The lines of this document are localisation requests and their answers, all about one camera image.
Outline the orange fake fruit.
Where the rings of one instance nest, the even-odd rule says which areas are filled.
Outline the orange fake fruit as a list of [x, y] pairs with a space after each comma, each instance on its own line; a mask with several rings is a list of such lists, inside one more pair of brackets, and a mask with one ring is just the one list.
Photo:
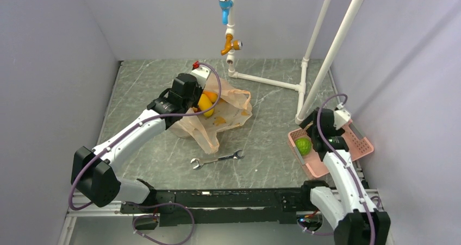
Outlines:
[[206, 95], [208, 97], [208, 99], [214, 104], [217, 99], [218, 99], [218, 95], [217, 93], [215, 92], [211, 92], [211, 91], [203, 91], [203, 94]]

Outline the orange banana-print plastic bag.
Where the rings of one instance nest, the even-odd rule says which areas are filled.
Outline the orange banana-print plastic bag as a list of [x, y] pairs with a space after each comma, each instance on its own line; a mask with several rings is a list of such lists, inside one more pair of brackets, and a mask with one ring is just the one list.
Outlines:
[[221, 97], [212, 116], [184, 117], [169, 128], [178, 137], [192, 137], [206, 154], [219, 150], [218, 133], [241, 127], [252, 116], [251, 93], [234, 88], [222, 78], [220, 82]]

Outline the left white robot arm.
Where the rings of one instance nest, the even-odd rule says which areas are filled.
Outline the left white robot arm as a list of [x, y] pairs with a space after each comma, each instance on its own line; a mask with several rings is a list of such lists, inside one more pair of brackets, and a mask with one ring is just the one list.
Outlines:
[[115, 200], [134, 203], [142, 212], [152, 211], [157, 202], [155, 189], [143, 180], [119, 178], [116, 171], [146, 142], [192, 115], [189, 110], [198, 106], [210, 74], [203, 67], [179, 74], [171, 87], [115, 136], [93, 148], [80, 147], [73, 157], [71, 192], [79, 191], [100, 208]]

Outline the silver open-end wrench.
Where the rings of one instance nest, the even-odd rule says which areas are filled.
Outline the silver open-end wrench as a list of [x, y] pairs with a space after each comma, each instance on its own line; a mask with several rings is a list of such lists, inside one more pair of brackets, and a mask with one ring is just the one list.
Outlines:
[[200, 169], [206, 164], [211, 164], [219, 161], [224, 161], [224, 160], [240, 160], [245, 157], [244, 151], [242, 149], [235, 151], [234, 153], [230, 155], [225, 155], [225, 156], [220, 156], [218, 158], [213, 158], [212, 160], [207, 160], [207, 161], [202, 161], [199, 158], [193, 158], [190, 161], [190, 164], [192, 165], [193, 169]]

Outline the yellow fake mango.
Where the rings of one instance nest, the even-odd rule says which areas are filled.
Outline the yellow fake mango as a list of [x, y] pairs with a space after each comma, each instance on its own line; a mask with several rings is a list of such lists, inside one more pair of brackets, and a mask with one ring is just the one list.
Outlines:
[[211, 117], [213, 115], [214, 108], [212, 108], [212, 106], [213, 106], [213, 102], [210, 100], [210, 98], [205, 94], [201, 94], [201, 97], [198, 101], [198, 108], [201, 111], [206, 110], [206, 112], [203, 113], [205, 117]]

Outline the blue tap valve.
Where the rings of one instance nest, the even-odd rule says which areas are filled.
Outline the blue tap valve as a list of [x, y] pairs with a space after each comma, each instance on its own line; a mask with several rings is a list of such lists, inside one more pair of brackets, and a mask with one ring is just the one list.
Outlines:
[[219, 6], [222, 11], [222, 14], [221, 14], [222, 24], [227, 25], [230, 9], [233, 6], [233, 1], [232, 0], [219, 0]]

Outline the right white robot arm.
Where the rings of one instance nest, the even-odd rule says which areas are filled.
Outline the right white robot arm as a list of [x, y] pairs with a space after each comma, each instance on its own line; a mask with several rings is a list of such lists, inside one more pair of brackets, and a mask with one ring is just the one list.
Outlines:
[[352, 149], [343, 137], [347, 122], [340, 110], [324, 108], [316, 108], [302, 122], [339, 198], [330, 187], [320, 184], [303, 191], [300, 204], [307, 210], [320, 210], [332, 227], [335, 244], [386, 244], [391, 220], [372, 201], [354, 169]]

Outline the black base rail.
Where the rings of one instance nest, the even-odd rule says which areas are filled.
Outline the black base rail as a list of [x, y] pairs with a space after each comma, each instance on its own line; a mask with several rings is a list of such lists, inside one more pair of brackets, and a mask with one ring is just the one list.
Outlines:
[[121, 206], [122, 214], [159, 216], [161, 227], [180, 224], [277, 222], [295, 224], [316, 207], [302, 187], [272, 189], [158, 190], [139, 208]]

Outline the orange tap valve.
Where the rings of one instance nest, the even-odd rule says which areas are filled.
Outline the orange tap valve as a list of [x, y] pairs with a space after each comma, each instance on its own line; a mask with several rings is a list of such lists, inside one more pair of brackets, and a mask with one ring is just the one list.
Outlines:
[[221, 55], [228, 54], [231, 50], [239, 51], [242, 49], [242, 41], [241, 40], [234, 40], [232, 34], [226, 34], [226, 41], [224, 45], [224, 49], [221, 50]]

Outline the pink plastic basket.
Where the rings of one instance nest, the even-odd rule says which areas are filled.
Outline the pink plastic basket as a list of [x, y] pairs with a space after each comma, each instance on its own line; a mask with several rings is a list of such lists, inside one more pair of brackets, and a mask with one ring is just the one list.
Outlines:
[[[344, 125], [342, 128], [345, 130], [342, 137], [349, 147], [353, 162], [371, 154], [374, 151], [374, 147], [371, 142], [361, 134], [352, 121]], [[304, 155], [300, 153], [300, 150], [296, 145], [296, 141], [298, 139], [306, 139], [309, 142], [308, 153], [303, 152]], [[329, 170], [324, 163], [320, 161], [317, 152], [313, 150], [312, 143], [305, 130], [299, 128], [289, 132], [288, 145], [296, 160], [300, 162], [301, 168], [305, 171], [309, 179], [317, 179], [329, 174]]]

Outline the green fake fruit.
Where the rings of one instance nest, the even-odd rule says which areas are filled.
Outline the green fake fruit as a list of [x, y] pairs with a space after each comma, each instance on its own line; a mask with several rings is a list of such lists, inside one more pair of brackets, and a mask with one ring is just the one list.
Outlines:
[[301, 156], [308, 155], [312, 150], [312, 142], [306, 137], [295, 140], [295, 146]]

